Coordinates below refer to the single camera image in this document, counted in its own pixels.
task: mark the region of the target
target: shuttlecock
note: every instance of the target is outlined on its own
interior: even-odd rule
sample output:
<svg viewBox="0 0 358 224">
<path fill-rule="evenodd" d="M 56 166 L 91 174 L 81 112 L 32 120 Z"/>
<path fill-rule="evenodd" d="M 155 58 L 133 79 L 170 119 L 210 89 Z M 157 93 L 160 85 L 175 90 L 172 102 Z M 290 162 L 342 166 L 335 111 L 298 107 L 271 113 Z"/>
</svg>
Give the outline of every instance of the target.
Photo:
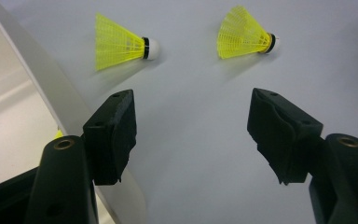
<svg viewBox="0 0 358 224">
<path fill-rule="evenodd" d="M 254 52 L 270 53 L 279 42 L 279 37 L 267 33 L 245 7 L 236 6 L 220 26 L 217 53 L 222 59 Z"/>
<path fill-rule="evenodd" d="M 95 69 L 143 58 L 154 60 L 159 54 L 158 42 L 133 34 L 114 21 L 97 13 L 95 17 Z"/>
</svg>

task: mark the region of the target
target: yellow shuttlecock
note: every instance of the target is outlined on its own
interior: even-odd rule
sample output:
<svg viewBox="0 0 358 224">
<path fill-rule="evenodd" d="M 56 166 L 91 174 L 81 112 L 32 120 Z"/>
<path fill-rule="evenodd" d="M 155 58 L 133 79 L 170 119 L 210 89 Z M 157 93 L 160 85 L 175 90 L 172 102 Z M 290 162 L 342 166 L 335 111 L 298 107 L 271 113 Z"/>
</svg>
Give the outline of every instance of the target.
<svg viewBox="0 0 358 224">
<path fill-rule="evenodd" d="M 158 42 L 140 37 L 97 13 L 95 17 L 95 69 L 144 58 L 154 60 L 159 54 Z"/>
<path fill-rule="evenodd" d="M 242 6 L 232 8 L 220 26 L 217 53 L 222 59 L 248 53 L 270 53 L 279 45 L 279 37 L 267 33 Z"/>
</svg>

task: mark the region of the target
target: black band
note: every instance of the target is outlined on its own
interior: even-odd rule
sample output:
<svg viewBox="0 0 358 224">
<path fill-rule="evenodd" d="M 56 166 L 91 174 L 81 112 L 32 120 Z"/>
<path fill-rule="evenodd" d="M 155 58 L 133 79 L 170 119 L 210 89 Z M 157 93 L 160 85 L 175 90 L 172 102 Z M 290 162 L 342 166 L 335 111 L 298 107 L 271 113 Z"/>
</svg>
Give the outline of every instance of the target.
<svg viewBox="0 0 358 224">
<path fill-rule="evenodd" d="M 147 59 L 149 57 L 149 38 L 142 37 L 142 39 L 145 41 L 145 53 L 144 53 L 144 59 Z"/>
<path fill-rule="evenodd" d="M 271 34 L 271 44 L 269 45 L 268 50 L 264 53 L 270 53 L 271 50 L 274 48 L 274 46 L 275 46 L 275 35 Z"/>
</svg>

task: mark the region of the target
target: shuttlecock cork base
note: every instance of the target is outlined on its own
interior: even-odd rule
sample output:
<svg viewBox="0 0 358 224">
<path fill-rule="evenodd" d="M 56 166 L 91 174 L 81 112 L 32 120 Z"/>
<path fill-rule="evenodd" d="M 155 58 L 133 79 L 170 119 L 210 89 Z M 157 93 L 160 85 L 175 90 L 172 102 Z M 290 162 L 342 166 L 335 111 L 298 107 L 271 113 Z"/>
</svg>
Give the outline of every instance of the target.
<svg viewBox="0 0 358 224">
<path fill-rule="evenodd" d="M 95 17 L 95 69 L 144 58 L 154 60 L 159 55 L 156 40 L 140 37 L 114 21 L 97 13 Z"/>
<path fill-rule="evenodd" d="M 280 44 L 242 6 L 232 8 L 222 21 L 217 36 L 217 53 L 226 59 L 249 53 L 271 53 Z"/>
</svg>

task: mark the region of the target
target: blurred shuttlecock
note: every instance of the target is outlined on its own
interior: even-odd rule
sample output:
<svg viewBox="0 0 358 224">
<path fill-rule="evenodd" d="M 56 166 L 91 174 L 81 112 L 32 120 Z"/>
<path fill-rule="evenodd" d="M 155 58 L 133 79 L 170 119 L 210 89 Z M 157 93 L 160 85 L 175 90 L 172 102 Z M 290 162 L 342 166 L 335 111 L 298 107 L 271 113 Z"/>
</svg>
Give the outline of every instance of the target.
<svg viewBox="0 0 358 224">
<path fill-rule="evenodd" d="M 154 60 L 159 54 L 158 42 L 140 37 L 97 13 L 95 24 L 95 69 L 143 58 Z"/>
<path fill-rule="evenodd" d="M 267 33 L 242 6 L 232 8 L 220 26 L 217 53 L 222 59 L 248 53 L 270 53 L 279 45 L 279 37 Z"/>
</svg>

